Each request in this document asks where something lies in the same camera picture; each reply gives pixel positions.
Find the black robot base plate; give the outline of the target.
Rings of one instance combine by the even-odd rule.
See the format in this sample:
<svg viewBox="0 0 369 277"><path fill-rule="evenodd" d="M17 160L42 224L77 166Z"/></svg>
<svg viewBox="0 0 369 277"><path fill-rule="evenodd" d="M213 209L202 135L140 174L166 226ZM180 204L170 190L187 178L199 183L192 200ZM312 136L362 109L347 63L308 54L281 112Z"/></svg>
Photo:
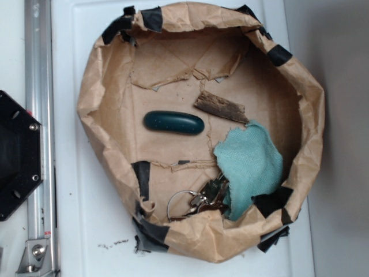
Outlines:
<svg viewBox="0 0 369 277"><path fill-rule="evenodd" d="M1 91L1 221L42 182L41 124Z"/></svg>

